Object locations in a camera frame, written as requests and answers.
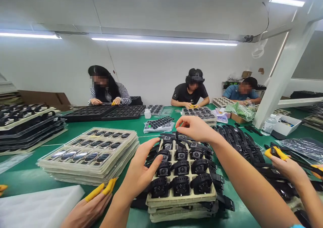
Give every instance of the man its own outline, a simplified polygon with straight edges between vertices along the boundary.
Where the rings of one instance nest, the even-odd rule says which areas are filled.
[[[239,102],[241,105],[245,105],[245,100],[247,98],[250,98],[251,102],[259,104],[261,102],[261,98],[259,98],[258,94],[256,94],[255,88],[257,86],[257,80],[253,77],[248,77],[239,85],[229,86],[225,90],[223,97],[226,97],[234,102]]]
[[[199,108],[210,102],[209,95],[203,84],[203,73],[200,69],[192,68],[188,72],[185,83],[175,88],[171,105],[177,107]]]

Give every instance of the white pillar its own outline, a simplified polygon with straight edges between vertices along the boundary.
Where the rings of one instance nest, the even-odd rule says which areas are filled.
[[[261,129],[265,120],[277,108],[277,104],[287,87],[305,49],[313,35],[317,22],[308,22],[308,13],[320,11],[322,1],[316,0],[313,3],[308,1],[302,8],[298,9],[294,19],[285,47],[277,62],[274,73],[270,79],[267,90],[258,108],[253,124]]]

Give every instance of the water bottle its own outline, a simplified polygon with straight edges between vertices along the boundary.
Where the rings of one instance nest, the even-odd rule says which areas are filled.
[[[151,118],[151,112],[148,108],[145,109],[145,118],[150,119]]]
[[[270,117],[266,119],[260,131],[263,135],[270,136],[270,134],[274,129],[275,124],[277,123],[276,117],[277,115],[271,114]]]

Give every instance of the striped shirt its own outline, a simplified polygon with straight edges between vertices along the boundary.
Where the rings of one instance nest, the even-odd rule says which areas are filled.
[[[120,105],[129,105],[131,103],[131,98],[127,89],[124,87],[122,83],[116,82],[116,84],[118,86],[120,98],[121,98]],[[105,88],[105,98],[107,99],[108,104],[112,103],[113,99],[109,93],[109,87]],[[87,103],[88,105],[91,105],[91,99],[96,99],[94,87],[91,87],[90,100]]]

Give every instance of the blue shirt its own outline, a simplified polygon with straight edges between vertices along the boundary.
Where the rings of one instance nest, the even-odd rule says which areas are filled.
[[[223,96],[231,100],[246,100],[247,98],[250,98],[250,99],[259,98],[258,94],[256,94],[256,91],[254,89],[252,89],[251,92],[248,94],[241,94],[238,91],[238,87],[239,85],[229,86],[225,90]]]

